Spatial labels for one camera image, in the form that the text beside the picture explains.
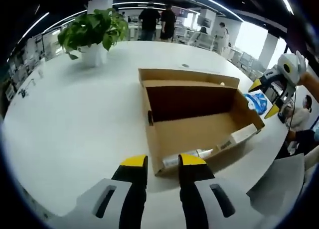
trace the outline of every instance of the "robotic arm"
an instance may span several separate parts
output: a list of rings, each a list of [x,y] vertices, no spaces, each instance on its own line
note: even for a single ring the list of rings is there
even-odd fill
[[[266,114],[269,118],[278,113],[280,109],[292,98],[296,91],[300,76],[306,72],[305,58],[297,51],[296,54],[282,54],[277,65],[264,72],[264,75],[255,80],[249,92],[262,90],[266,92],[273,82],[277,82],[283,89],[281,95],[276,99],[274,105]]]

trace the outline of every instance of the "window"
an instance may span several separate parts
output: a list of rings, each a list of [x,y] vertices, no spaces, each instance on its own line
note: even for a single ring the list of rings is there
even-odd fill
[[[199,31],[201,28],[201,26],[197,25],[198,16],[199,16],[199,13],[196,14],[195,20],[194,20],[194,25],[193,25],[193,29],[195,29],[196,31]]]
[[[191,27],[191,22],[193,21],[193,16],[194,16],[193,13],[189,13],[187,15],[187,18],[185,18],[185,20],[184,20],[184,26],[185,27]]]
[[[284,53],[286,48],[286,42],[284,39],[279,38],[277,41],[277,45],[274,51],[273,56],[270,59],[270,62],[268,64],[268,69],[272,68],[274,65],[277,64],[279,57]]]
[[[240,26],[235,46],[258,59],[264,47],[268,31],[250,22]]]

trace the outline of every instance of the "cardboard box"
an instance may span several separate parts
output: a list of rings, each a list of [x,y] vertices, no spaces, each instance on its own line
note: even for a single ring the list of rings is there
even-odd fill
[[[176,170],[180,153],[208,159],[265,125],[237,89],[239,79],[200,72],[139,69],[146,133],[156,175]]]

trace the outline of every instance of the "white table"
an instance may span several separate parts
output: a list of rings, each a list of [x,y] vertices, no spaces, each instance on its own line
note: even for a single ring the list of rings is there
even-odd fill
[[[29,76],[36,86],[24,99],[15,96],[4,119],[5,153],[15,177],[53,213],[72,210],[79,195],[111,178],[125,158],[149,153],[138,68],[185,69],[182,64],[237,77],[244,93],[252,84],[214,52],[164,42],[120,42],[102,68],[83,69],[67,55],[46,62],[44,78],[36,71]],[[244,192],[270,167],[287,134],[276,116],[264,122],[242,146],[240,160],[215,174]],[[178,182],[156,178],[150,160],[147,193],[142,228],[185,228]]]

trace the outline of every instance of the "box flap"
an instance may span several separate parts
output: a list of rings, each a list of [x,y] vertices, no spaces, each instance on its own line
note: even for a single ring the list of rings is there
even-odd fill
[[[169,69],[139,69],[140,82],[147,80],[175,80],[175,81],[197,81],[209,82],[237,88],[239,79],[229,76],[214,75],[202,72],[169,70]]]

